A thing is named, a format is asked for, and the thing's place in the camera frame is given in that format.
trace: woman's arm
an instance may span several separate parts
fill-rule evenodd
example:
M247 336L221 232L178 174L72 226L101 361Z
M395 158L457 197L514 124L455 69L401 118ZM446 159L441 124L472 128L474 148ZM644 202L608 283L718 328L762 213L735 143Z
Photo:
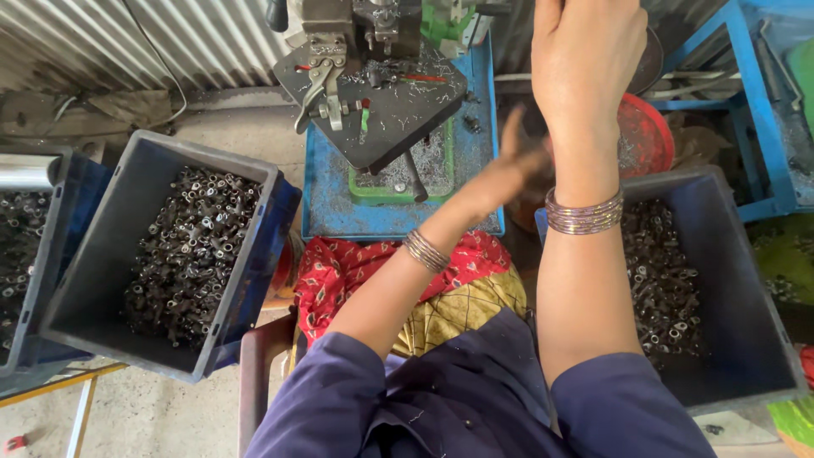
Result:
M532 84L551 133L560 205L600 204L619 190L616 113L646 25L638 0L537 0ZM589 236L549 230L537 303L549 384L597 356L641 353L618 225Z
M503 131L501 155L458 193L441 205L418 232L444 255L463 233L523 189L547 162L541 149L524 151L518 132L523 110L515 109ZM382 359L434 274L399 248L339 309L326 332L341 332L361 341Z

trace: red bucket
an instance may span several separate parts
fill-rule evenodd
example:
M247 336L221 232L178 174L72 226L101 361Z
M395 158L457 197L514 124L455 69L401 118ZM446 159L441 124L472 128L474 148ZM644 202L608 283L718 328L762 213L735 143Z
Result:
M659 110L635 95L625 94L616 119L621 179L670 170L676 145Z

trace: woman's right arm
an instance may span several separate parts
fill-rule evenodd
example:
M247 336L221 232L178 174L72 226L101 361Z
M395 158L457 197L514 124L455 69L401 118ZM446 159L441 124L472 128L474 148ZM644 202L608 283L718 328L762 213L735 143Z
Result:
M556 200L619 190L616 112L646 44L638 0L537 0L534 95L556 155ZM579 456L715 456L641 354L619 225L549 229L537 284L540 363L563 438Z
M549 126L556 200L585 207L619 190L616 112L646 44L638 0L537 0L532 84ZM540 362L549 384L597 356L641 353L619 225L548 231L537 284Z

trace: blue metal frame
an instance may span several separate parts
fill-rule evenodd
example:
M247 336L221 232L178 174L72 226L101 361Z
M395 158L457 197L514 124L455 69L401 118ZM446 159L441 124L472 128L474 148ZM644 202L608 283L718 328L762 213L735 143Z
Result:
M704 43L718 28L725 25L732 43L733 53L741 72L744 93L726 101L667 101L651 102L659 110L728 109L733 114L737 143L743 157L744 167L755 202L743 205L738 212L743 222L782 216L801 211L813 211L814 207L800 205L791 182L786 148L783 145L781 127L769 103L763 74L760 72L750 29L755 29L758 16L755 11L771 8L772 13L784 8L814 9L806 0L730 0L721 7L692 37L669 55L664 62L664 72L674 71L684 59ZM766 196L760 186L755 156L746 137L746 125L742 111L751 111L755 130L763 153L764 164L771 183L771 196Z
M466 76L468 89L484 102L464 103L455 116L475 114L479 119L490 120L484 132L473 135L466 132L462 123L454 126L455 148L468 152L472 148L492 149L492 157L497 157L497 108L492 71L491 40L487 36L481 46L472 48L469 55L453 60L453 64ZM325 136L309 126L305 134L305 182L303 188L303 212L301 234L304 240L323 235L355 241L399 240L410 229L428 218L439 207L436 203L381 205L376 207L355 205L350 201L347 175L347 162L326 140ZM320 222L313 215L320 214ZM499 230L495 236L505 234L505 214L503 208L497 211ZM316 234L316 224L330 228L330 234Z

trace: gray plastic crate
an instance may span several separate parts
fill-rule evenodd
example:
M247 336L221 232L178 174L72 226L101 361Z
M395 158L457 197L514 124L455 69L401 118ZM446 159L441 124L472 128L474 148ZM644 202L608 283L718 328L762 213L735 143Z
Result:
M712 355L665 359L664 385L694 416L804 396L799 357L764 287L723 171L707 165L622 184L626 206L667 203L681 248L698 270L698 314ZM545 249L545 209L535 216Z
M91 356L84 351L42 339L38 328L57 282L77 251L110 181L111 171L65 146L16 145L0 147L0 153L61 156L20 321L8 358L0 361L0 377L7 377L14 372L30 371L39 363Z
M133 333L120 316L124 290L133 280L138 241L172 192L169 186L185 166L232 173L263 185L229 283L203 348L172 347L165 337ZM230 152L182 142L139 130L131 137L113 180L68 268L43 321L47 338L117 359L178 380L208 376L224 348L251 328L282 244L291 226L300 192L276 165Z

